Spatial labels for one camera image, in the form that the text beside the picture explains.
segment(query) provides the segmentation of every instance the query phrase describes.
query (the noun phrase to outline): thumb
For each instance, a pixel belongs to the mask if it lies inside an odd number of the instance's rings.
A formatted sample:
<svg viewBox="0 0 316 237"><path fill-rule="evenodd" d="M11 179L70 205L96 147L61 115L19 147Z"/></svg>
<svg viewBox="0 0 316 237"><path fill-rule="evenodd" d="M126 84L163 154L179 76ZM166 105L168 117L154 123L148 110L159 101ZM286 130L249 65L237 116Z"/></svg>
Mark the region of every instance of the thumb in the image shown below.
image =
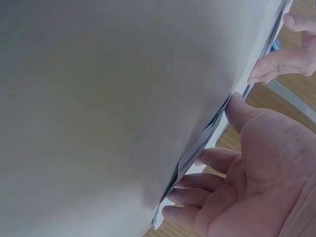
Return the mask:
<svg viewBox="0 0 316 237"><path fill-rule="evenodd" d="M316 17L310 14L285 14L284 24L292 31L307 31L316 35Z"/></svg>
<svg viewBox="0 0 316 237"><path fill-rule="evenodd" d="M235 129L236 132L240 133L244 125L266 111L265 109L256 109L250 105L247 105L240 94L235 93L226 109L225 114L229 124Z"/></svg>

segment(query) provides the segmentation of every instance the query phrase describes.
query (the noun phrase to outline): hand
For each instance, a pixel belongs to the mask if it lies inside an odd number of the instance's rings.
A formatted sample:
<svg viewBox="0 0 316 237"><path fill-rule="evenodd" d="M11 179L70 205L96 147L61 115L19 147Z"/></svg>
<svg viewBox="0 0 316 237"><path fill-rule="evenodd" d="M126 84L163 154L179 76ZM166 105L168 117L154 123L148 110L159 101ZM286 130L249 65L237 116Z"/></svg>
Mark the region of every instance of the hand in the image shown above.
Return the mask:
<svg viewBox="0 0 316 237"><path fill-rule="evenodd" d="M301 32L302 47L280 49L258 60L253 68L249 84L268 83L279 75L303 74L311 76L316 70L316 16L285 14L284 24L295 32Z"/></svg>
<svg viewBox="0 0 316 237"><path fill-rule="evenodd" d="M203 237L316 236L316 135L235 94L226 109L241 135L241 153L222 148L198 158L226 174L186 175L169 199L166 220Z"/></svg>

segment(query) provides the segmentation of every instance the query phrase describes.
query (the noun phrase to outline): fingernail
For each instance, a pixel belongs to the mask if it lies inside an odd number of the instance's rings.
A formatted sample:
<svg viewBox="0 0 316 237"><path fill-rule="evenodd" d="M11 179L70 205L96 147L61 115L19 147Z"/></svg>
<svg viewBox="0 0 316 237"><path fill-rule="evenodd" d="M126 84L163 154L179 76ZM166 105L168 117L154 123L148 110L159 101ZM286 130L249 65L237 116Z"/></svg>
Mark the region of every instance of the fingernail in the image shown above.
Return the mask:
<svg viewBox="0 0 316 237"><path fill-rule="evenodd" d="M290 14L285 14L283 16L283 21L285 22L286 25L288 26L294 26L295 25L295 19L293 16Z"/></svg>

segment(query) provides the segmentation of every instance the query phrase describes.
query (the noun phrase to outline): wooden floor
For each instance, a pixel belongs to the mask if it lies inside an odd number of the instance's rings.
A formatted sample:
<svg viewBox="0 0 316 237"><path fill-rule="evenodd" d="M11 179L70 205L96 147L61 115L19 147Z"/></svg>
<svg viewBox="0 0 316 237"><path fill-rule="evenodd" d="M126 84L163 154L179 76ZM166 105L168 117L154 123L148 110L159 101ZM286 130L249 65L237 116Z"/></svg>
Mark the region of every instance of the wooden floor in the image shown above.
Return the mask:
<svg viewBox="0 0 316 237"><path fill-rule="evenodd" d="M314 12L314 0L297 0L295 1L291 12ZM279 36L283 48L297 48L300 46L299 33L293 33L284 28ZM316 111L316 74L309 78L301 75L286 75L277 78L284 86L301 97L310 107ZM316 132L316 125L304 117L298 110L296 110L289 103L284 101L281 97L270 91L265 85L257 84L252 89L247 103L257 108L268 108L280 113L283 113L304 126ZM239 135L228 127L222 137L217 142L218 147L225 147L233 150L240 150ZM198 237L197 234L188 232L183 228L164 221L162 226L154 231L150 229L144 237Z"/></svg>

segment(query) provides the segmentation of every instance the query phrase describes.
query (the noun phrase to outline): knuckle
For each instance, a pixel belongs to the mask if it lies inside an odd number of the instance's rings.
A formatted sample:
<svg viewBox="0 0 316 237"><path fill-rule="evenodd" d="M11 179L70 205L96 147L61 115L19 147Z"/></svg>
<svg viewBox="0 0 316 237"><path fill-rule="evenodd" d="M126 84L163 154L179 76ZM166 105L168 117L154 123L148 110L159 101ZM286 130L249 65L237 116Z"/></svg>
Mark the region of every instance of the knuckle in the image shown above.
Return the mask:
<svg viewBox="0 0 316 237"><path fill-rule="evenodd" d="M296 17L295 24L299 28L303 28L306 25L306 19L302 17Z"/></svg>
<svg viewBox="0 0 316 237"><path fill-rule="evenodd" d="M316 70L316 54L307 51L307 53L305 54L302 74L309 77L315 72L315 70Z"/></svg>

